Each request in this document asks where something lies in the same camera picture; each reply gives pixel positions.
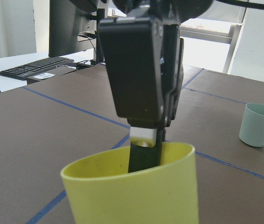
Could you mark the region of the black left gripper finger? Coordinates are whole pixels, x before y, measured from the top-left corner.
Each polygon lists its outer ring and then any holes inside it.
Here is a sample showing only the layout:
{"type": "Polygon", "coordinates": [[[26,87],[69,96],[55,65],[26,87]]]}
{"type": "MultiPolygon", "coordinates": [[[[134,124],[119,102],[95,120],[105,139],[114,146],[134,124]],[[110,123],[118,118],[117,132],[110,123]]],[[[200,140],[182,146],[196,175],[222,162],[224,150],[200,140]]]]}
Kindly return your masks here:
{"type": "Polygon", "coordinates": [[[155,17],[105,19],[98,38],[116,113],[130,124],[128,172],[156,167],[183,81],[179,25],[155,17]]]}

